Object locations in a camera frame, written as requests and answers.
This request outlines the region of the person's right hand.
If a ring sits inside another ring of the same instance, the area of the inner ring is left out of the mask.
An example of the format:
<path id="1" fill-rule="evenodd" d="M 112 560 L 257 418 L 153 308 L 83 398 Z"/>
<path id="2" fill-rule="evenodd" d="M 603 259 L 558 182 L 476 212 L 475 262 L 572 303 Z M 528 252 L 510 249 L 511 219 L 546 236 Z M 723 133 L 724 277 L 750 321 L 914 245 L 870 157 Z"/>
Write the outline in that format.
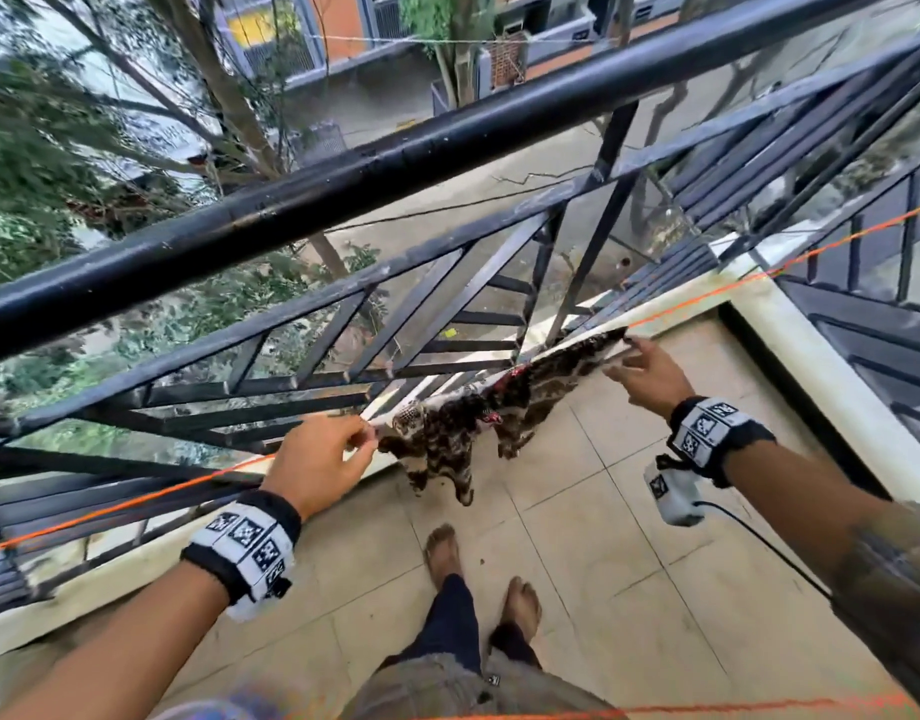
<path id="1" fill-rule="evenodd" d="M 669 423 L 676 408 L 683 401 L 696 396 L 694 387 L 670 354 L 654 341 L 629 336 L 625 342 L 633 351 L 605 362 L 602 373 L 606 366 L 626 366 L 641 370 L 640 390 L 626 391 L 630 403 Z"/>

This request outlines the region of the brown patterned cloth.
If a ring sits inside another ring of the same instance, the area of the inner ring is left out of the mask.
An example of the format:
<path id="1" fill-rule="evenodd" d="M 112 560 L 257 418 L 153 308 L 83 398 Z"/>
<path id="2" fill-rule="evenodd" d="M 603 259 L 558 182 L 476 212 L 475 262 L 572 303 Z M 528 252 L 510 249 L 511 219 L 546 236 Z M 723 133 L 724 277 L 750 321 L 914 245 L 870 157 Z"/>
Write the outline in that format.
<path id="1" fill-rule="evenodd" d="M 414 402 L 372 425 L 378 451 L 404 468 L 417 495 L 435 479 L 453 483 L 456 500 L 474 500 L 473 446 L 493 431 L 500 459 L 516 458 L 538 426 L 625 338 L 619 326 L 460 389 Z"/>

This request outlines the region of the person's left forearm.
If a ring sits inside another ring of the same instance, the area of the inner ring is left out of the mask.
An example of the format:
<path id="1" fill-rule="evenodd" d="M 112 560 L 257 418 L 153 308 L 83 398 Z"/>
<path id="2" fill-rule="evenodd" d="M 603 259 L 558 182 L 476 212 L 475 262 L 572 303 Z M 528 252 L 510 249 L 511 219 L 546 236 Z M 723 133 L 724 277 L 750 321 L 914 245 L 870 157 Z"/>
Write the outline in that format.
<path id="1" fill-rule="evenodd" d="M 219 579 L 179 562 L 0 709 L 0 720 L 146 720 L 228 602 Z"/>

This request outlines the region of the marker-printed wristband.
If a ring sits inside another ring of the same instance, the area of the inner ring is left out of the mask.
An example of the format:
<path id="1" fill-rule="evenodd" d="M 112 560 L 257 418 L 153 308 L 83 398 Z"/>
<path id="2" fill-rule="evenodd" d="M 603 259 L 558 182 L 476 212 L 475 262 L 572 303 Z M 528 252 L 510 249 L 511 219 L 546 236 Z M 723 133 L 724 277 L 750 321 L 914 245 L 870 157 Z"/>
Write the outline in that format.
<path id="1" fill-rule="evenodd" d="M 725 472 L 730 453 L 760 442 L 777 441 L 759 420 L 714 397 L 694 395 L 683 399 L 672 410 L 668 424 L 668 448 L 718 489 L 731 487 Z"/>
<path id="2" fill-rule="evenodd" d="M 291 590 L 301 527 L 286 499 L 251 490 L 195 532 L 180 559 L 219 581 L 228 595 L 226 616 L 243 624 Z"/>

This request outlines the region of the person's left foot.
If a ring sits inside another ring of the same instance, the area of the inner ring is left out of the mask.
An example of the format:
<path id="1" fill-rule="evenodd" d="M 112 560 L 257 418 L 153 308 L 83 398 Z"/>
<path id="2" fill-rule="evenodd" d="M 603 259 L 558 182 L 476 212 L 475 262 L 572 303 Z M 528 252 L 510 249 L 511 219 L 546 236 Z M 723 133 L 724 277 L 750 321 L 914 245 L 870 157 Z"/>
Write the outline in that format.
<path id="1" fill-rule="evenodd" d="M 438 592 L 450 576 L 464 576 L 459 543 L 451 524 L 443 523 L 430 532 L 423 554 L 429 577 Z"/>

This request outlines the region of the person's foot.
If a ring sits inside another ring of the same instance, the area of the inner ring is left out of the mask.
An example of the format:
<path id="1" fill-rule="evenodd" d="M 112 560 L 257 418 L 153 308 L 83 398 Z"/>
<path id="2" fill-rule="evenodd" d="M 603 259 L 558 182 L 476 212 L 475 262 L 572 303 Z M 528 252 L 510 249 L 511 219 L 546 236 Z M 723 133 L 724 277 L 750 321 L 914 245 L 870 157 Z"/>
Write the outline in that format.
<path id="1" fill-rule="evenodd" d="M 438 592 L 450 576 L 464 576 L 459 543 L 451 524 L 443 523 L 430 532 L 423 554 L 429 577 Z"/>
<path id="2" fill-rule="evenodd" d="M 535 588 L 520 576 L 514 576 L 507 587 L 500 625 L 513 626 L 523 640 L 531 644 L 538 633 L 541 618 L 542 607 Z"/>

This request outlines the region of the marker-printed left wristband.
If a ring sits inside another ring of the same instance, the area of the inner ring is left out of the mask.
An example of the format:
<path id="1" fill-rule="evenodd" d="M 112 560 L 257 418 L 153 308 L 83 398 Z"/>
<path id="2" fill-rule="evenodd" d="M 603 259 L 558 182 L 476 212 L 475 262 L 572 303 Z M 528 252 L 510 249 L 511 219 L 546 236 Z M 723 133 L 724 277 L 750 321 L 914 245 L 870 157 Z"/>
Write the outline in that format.
<path id="1" fill-rule="evenodd" d="M 180 559 L 219 581 L 228 595 L 226 616 L 243 624 L 291 590 L 301 527 L 286 499 L 251 490 L 195 532 Z"/>

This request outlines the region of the orange clothesline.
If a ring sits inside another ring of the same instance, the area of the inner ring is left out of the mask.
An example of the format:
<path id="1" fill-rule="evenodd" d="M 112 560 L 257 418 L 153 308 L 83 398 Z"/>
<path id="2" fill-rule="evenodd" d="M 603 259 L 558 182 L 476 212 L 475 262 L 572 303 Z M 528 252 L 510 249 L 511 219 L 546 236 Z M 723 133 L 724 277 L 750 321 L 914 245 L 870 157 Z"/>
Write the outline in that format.
<path id="1" fill-rule="evenodd" d="M 758 268 L 752 268 L 742 277 L 735 278 L 730 282 L 725 282 L 723 285 L 715 289 L 702 291 L 690 298 L 681 300 L 672 306 L 662 308 L 656 313 L 647 314 L 629 321 L 628 326 L 630 328 L 645 326 L 647 324 L 657 322 L 660 319 L 666 318 L 674 313 L 677 313 L 678 311 L 691 309 L 694 306 L 703 303 L 704 301 L 717 299 L 719 296 L 722 296 L 732 290 L 736 290 L 749 282 L 764 280 L 767 278 L 776 278 L 779 275 L 788 272 L 790 267 L 793 265 L 798 265 L 800 263 L 805 263 L 809 260 L 813 260 L 819 257 L 822 253 L 828 252 L 843 245 L 852 244 L 853 242 L 859 241 L 863 237 L 866 237 L 875 232 L 890 229 L 892 227 L 898 227 L 901 224 L 905 224 L 913 217 L 918 216 L 920 216 L 920 206 L 912 208 L 902 214 L 899 214 L 898 216 L 894 216 L 876 225 L 852 232 L 851 234 L 844 236 L 837 241 L 832 241 L 822 246 L 807 249 L 804 253 L 798 255 L 797 257 L 791 257 L 787 259 L 784 263 L 772 266 L 770 268 L 764 268 L 762 266 L 759 266 Z M 46 536 L 73 530 L 74 528 L 83 524 L 106 520 L 107 517 L 115 516 L 118 513 L 122 513 L 124 511 L 133 511 L 141 505 L 160 500 L 166 496 L 176 494 L 194 486 L 212 486 L 220 484 L 225 485 L 227 483 L 238 486 L 255 483 L 258 480 L 259 473 L 254 471 L 247 471 L 246 468 L 253 468 L 258 465 L 264 465 L 272 461 L 274 456 L 274 452 L 268 455 L 256 456 L 252 459 L 241 461 L 231 467 L 215 470 L 214 472 L 208 472 L 201 476 L 196 476 L 176 484 L 165 486 L 160 490 L 155 490 L 139 496 L 134 496 L 130 499 L 112 504 L 111 506 L 105 508 L 96 508 L 81 516 L 77 516 L 71 518 L 70 520 L 58 523 L 57 525 L 52 525 L 37 531 L 27 532 L 13 538 L 2 540 L 0 541 L 0 553 L 6 553 L 9 549 L 15 548 L 18 545 L 39 541 Z"/>

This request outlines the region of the dark blue trousers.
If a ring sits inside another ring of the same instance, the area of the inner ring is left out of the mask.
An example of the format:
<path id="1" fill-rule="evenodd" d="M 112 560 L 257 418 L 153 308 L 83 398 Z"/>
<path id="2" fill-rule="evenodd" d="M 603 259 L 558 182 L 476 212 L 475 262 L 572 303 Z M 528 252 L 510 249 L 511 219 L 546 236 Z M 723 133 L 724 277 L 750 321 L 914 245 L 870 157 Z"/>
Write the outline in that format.
<path id="1" fill-rule="evenodd" d="M 490 633 L 488 648 L 490 652 L 502 653 L 512 662 L 541 669 L 532 645 L 523 640 L 518 629 L 502 626 L 500 620 Z M 477 675 L 483 673 L 479 623 L 473 596 L 463 577 L 447 578 L 416 639 L 400 653 L 387 656 L 378 670 L 433 655 L 450 655 L 467 671 Z"/>

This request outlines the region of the person's right foot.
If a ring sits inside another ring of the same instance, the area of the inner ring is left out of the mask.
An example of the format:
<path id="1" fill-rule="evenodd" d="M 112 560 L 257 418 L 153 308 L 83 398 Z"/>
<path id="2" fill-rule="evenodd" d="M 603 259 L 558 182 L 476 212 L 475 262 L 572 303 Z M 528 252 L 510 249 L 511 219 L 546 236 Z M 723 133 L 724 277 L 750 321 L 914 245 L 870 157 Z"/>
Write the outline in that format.
<path id="1" fill-rule="evenodd" d="M 514 576 L 507 587 L 500 625 L 513 626 L 523 640 L 531 644 L 538 633 L 541 618 L 542 607 L 535 588 L 520 576 Z"/>

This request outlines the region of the black metal side railing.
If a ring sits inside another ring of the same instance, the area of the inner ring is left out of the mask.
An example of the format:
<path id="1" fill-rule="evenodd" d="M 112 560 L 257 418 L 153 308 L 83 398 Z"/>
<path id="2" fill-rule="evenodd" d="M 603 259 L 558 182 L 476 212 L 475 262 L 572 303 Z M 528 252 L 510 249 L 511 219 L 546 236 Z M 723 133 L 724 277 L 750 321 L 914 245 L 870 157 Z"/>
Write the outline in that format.
<path id="1" fill-rule="evenodd" d="M 776 284 L 920 443 L 920 156 L 802 255 Z"/>

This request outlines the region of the black metal balcony railing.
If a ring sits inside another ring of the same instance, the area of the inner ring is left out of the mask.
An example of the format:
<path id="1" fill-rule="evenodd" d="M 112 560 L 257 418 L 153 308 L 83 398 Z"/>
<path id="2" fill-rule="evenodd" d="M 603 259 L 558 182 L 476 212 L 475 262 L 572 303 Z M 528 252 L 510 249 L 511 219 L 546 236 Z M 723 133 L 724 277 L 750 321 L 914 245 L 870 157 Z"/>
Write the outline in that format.
<path id="1" fill-rule="evenodd" d="M 819 36 L 879 2 L 748 0 L 0 289 L 17 358 L 610 114 L 595 154 L 501 209 L 272 305 L 230 296 L 202 335 L 173 311 L 112 375 L 0 415 L 0 616 L 34 637 L 67 623 L 61 589 L 256 485 L 247 469 L 303 418 L 452 399 L 754 247 L 825 242 L 831 215 L 794 219 L 837 184 L 870 191 L 836 206 L 853 224 L 907 183 L 910 213 L 884 227 L 915 232 L 920 154 L 865 182 L 920 112 L 920 28 L 832 67 L 860 28 Z"/>

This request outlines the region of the olive checked shirt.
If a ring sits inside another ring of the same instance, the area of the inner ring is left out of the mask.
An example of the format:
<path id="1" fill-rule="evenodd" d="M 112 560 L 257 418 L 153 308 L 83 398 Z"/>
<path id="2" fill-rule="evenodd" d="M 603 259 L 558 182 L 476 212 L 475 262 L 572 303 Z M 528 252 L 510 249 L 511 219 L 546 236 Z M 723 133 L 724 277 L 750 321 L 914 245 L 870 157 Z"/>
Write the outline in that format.
<path id="1" fill-rule="evenodd" d="M 831 589 L 837 618 L 920 708 L 920 504 L 893 503 L 861 528 Z M 595 694 L 489 648 L 481 675 L 449 654 L 376 670 L 337 720 L 567 715 L 625 720 Z"/>

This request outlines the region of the small slender tree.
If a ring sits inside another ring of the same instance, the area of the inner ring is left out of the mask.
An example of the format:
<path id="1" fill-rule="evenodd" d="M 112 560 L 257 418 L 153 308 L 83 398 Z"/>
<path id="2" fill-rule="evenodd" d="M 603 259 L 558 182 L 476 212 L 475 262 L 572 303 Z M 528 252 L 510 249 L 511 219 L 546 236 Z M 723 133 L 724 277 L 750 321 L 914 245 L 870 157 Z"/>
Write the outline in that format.
<path id="1" fill-rule="evenodd" d="M 448 105 L 473 103 L 474 64 L 493 35 L 496 0 L 399 0 L 399 17 L 436 60 Z"/>

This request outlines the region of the grey and orange building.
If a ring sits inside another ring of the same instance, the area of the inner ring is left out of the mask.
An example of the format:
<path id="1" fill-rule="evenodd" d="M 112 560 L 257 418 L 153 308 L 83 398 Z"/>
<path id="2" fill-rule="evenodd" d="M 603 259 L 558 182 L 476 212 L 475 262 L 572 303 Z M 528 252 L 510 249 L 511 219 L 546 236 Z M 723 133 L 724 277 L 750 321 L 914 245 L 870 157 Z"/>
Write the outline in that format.
<path id="1" fill-rule="evenodd" d="M 235 69 L 288 89 L 425 47 L 399 0 L 212 1 Z M 474 64 L 477 99 L 678 22 L 686 0 L 496 0 L 492 38 Z"/>

